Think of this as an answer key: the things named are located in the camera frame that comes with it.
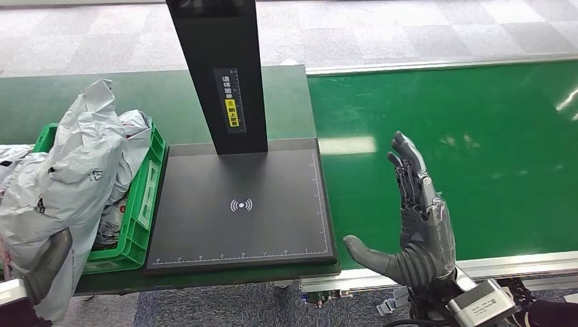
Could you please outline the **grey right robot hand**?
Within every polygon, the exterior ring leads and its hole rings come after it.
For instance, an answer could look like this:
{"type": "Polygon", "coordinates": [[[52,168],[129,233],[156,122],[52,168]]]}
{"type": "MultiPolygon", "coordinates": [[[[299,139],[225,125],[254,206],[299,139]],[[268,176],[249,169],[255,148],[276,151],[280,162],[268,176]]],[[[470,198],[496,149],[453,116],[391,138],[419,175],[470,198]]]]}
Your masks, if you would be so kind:
{"type": "Polygon", "coordinates": [[[387,154],[401,198],[400,251],[384,253],[347,235],[343,242],[361,266],[408,287],[427,287],[451,276],[456,266],[455,236],[446,201],[436,191],[425,160],[413,141],[397,131],[387,154]]]}

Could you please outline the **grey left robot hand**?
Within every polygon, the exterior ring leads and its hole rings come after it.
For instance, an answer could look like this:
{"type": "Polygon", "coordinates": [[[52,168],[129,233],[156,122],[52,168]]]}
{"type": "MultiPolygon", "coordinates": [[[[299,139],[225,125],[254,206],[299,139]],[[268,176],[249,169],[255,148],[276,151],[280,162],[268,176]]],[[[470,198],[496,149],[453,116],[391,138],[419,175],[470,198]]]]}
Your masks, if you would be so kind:
{"type": "Polygon", "coordinates": [[[64,264],[72,247],[72,235],[66,228],[53,234],[45,251],[35,261],[35,266],[20,276],[24,280],[28,297],[33,306],[48,295],[51,285],[64,264]]]}

